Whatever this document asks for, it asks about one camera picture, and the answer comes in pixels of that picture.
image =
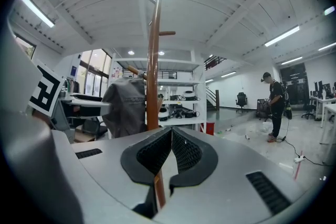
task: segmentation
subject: black t-shirt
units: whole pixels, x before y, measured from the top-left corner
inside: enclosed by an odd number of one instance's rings
[[[270,84],[269,90],[271,92],[271,97],[270,99],[273,100],[274,97],[280,95],[280,99],[272,104],[272,106],[283,106],[285,105],[285,97],[284,97],[284,92],[282,90],[282,86],[280,83],[276,80],[273,81],[273,83]]]

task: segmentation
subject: trash bin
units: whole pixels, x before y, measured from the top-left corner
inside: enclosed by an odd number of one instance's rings
[[[215,132],[215,123],[214,122],[207,122],[206,123],[206,133],[209,134],[209,135],[214,135],[214,132]]]

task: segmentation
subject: fluorescent light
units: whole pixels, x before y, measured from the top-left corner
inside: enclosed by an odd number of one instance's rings
[[[285,64],[287,64],[287,63],[294,62],[294,61],[297,61],[297,60],[300,60],[300,59],[302,59],[302,56],[299,57],[299,58],[295,58],[295,59],[293,59],[293,60],[287,61],[287,62],[283,62],[283,63],[281,63],[281,64],[282,64],[282,65],[285,65]]]
[[[232,75],[232,74],[234,74],[234,73],[237,73],[237,72],[236,72],[236,71],[231,72],[231,73],[229,73],[229,74],[226,74],[226,75],[221,76],[221,78],[226,77],[226,76],[230,76],[230,75]]]
[[[282,35],[276,37],[275,39],[272,39],[271,41],[266,42],[266,43],[265,43],[265,46],[268,47],[268,46],[270,46],[270,45],[272,45],[272,44],[274,44],[274,43],[276,43],[276,42],[278,42],[278,41],[280,41],[280,40],[282,40],[282,39],[284,39],[284,38],[290,36],[291,34],[294,34],[295,32],[297,32],[297,31],[299,31],[299,30],[300,30],[300,26],[297,26],[297,27],[295,27],[295,28],[293,28],[293,29],[287,31],[286,33],[284,33],[284,34],[282,34]]]
[[[328,14],[332,13],[334,10],[335,10],[335,7],[334,7],[334,6],[331,6],[330,8],[327,8],[327,9],[324,11],[324,15],[328,15]]]
[[[38,7],[35,6],[31,0],[22,0],[30,10],[35,13],[42,21],[44,21],[49,27],[53,27],[55,24],[44,15]]]
[[[327,46],[325,46],[325,47],[323,47],[323,48],[320,48],[319,51],[320,51],[320,50],[327,49],[327,48],[330,48],[330,47],[335,46],[335,45],[336,45],[336,42],[335,42],[335,43],[332,43],[332,44],[330,44],[330,45],[327,45]]]

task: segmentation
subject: computer monitor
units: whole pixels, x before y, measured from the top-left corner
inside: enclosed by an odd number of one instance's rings
[[[323,84],[323,88],[324,88],[327,96],[331,94],[330,83]]]
[[[322,92],[323,90],[323,84],[322,81],[319,81],[319,92]]]

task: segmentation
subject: floor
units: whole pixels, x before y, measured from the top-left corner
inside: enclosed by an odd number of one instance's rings
[[[315,163],[322,164],[327,146],[319,144],[323,131],[320,128],[321,122],[314,121],[312,117],[308,120],[302,119],[302,113],[302,111],[293,111],[291,121],[288,121],[287,118],[282,119],[279,137],[286,135],[288,127],[286,141],[296,148],[296,152]],[[332,167],[315,165],[307,160],[295,164],[293,160],[296,155],[291,145],[286,142],[267,143],[268,133],[262,131],[264,121],[255,117],[255,111],[247,111],[242,114],[241,112],[236,113],[236,110],[233,109],[221,108],[218,112],[208,112],[208,121],[215,122],[216,136],[242,143],[254,149],[289,173],[303,190],[308,190],[313,185],[326,180],[332,170]],[[267,120],[267,122],[272,126],[271,120]],[[331,127],[331,123],[328,123],[328,130]],[[335,154],[336,146],[333,146],[327,164],[332,164]],[[177,174],[176,159],[172,152],[164,163],[162,171],[165,194],[168,200],[170,195],[169,179]]]

